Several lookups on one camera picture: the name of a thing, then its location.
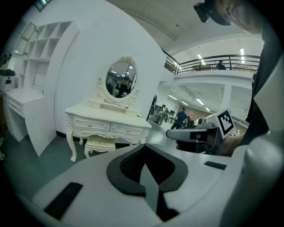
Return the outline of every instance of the white wall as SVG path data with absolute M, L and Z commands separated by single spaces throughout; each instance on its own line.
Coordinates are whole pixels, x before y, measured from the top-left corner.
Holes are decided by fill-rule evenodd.
M 74 20 L 80 32 L 62 63 L 55 92 L 56 130 L 66 132 L 64 110 L 87 100 L 99 76 L 119 57 L 132 56 L 140 72 L 137 109 L 147 117 L 166 57 L 153 38 L 129 15 L 104 0 L 53 0 L 24 19 L 40 26 Z

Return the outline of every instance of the white stool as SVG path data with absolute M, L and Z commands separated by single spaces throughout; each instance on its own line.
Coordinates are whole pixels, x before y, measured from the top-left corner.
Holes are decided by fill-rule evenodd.
M 89 136 L 85 144 L 85 155 L 89 158 L 89 152 L 92 154 L 93 150 L 98 152 L 113 151 L 115 150 L 114 139 L 106 139 L 99 136 Z

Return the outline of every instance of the white cabinet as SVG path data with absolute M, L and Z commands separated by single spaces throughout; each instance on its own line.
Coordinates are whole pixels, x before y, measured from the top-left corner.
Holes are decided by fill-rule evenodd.
M 43 25 L 25 47 L 19 88 L 4 91 L 8 129 L 17 141 L 27 134 L 41 155 L 56 136 L 54 95 L 64 56 L 79 32 L 74 21 Z

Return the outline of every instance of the black strip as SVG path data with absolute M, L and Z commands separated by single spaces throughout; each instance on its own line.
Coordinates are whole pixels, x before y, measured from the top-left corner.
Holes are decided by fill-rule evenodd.
M 82 187 L 83 185 L 79 183 L 69 183 L 44 211 L 55 219 L 60 220 Z
M 226 169 L 227 165 L 225 164 L 220 164 L 220 163 L 217 163 L 217 162 L 212 162 L 212 161 L 207 161 L 204 163 L 204 165 L 207 165 L 207 166 L 211 166 L 213 168 L 218 168 L 218 169 Z

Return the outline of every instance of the vanity drawer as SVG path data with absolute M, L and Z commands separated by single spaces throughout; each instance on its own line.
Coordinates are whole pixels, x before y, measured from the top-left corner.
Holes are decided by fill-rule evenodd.
M 131 136 L 141 136 L 143 133 L 143 128 L 135 128 L 133 126 L 111 123 L 110 132 L 123 133 Z
M 106 121 L 96 121 L 87 118 L 80 118 L 73 116 L 74 127 L 85 129 L 85 130 L 96 130 L 109 132 L 110 131 L 110 122 Z
M 19 114 L 20 116 L 24 117 L 24 113 L 22 110 L 22 105 L 21 104 L 16 104 L 12 100 L 9 100 L 8 106 L 10 109 L 12 109 L 14 112 Z

